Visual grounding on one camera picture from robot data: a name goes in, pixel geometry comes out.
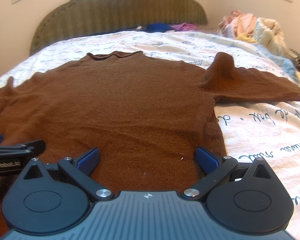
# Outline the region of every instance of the bed cover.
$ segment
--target bed cover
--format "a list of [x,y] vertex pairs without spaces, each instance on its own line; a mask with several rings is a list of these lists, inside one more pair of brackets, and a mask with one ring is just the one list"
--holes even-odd
[[[79,60],[87,52],[109,54],[115,50],[142,50],[149,57],[183,60],[205,69],[215,54],[223,51],[233,56],[236,67],[254,67],[297,82],[293,68],[276,65],[258,47],[245,42],[202,32],[119,32],[52,44],[0,77],[0,87],[9,76],[15,78],[16,87],[35,72]],[[273,168],[294,203],[287,231],[300,240],[300,102],[217,103],[215,114],[228,155],[239,162],[263,157]]]

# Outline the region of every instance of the metal screw head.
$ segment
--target metal screw head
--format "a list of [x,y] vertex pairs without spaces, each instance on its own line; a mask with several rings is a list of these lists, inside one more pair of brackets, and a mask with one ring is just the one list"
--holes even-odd
[[96,195],[98,197],[109,197],[110,195],[112,194],[112,192],[109,190],[109,189],[99,189],[97,192],[96,192]]
[[199,190],[195,188],[187,188],[186,190],[183,191],[183,194],[185,194],[188,197],[195,197],[199,195]]

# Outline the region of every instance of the blue cloth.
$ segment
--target blue cloth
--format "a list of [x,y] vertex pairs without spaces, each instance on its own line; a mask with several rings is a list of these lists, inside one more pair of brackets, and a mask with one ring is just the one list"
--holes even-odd
[[147,33],[164,33],[166,31],[172,31],[174,28],[172,28],[169,25],[163,24],[163,23],[153,23],[147,26],[145,32]]
[[279,66],[282,69],[282,72],[287,74],[292,80],[300,85],[299,79],[296,75],[296,67],[292,63],[290,59],[279,57],[276,55],[271,54],[269,50],[260,44],[253,44],[255,47],[257,47],[257,52],[261,52],[263,55],[265,55],[267,58],[272,60],[274,63],[276,63],[277,66]]

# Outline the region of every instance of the knit fabric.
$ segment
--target knit fabric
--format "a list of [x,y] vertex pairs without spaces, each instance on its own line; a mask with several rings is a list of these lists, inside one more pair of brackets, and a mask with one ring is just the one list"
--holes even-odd
[[[119,190],[182,191],[202,178],[198,146],[226,155],[215,102],[300,101],[300,88],[268,72],[236,68],[219,52],[204,70],[135,53],[88,53],[13,88],[0,89],[4,145],[43,139],[44,163],[91,147],[91,177]],[[7,230],[0,218],[0,235]]]

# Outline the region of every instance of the green upholstered headboard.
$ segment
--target green upholstered headboard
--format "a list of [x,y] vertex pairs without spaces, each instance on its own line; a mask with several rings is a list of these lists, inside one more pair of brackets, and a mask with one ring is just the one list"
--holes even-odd
[[194,0],[70,0],[39,24],[30,55],[57,41],[156,22],[207,24],[207,18]]

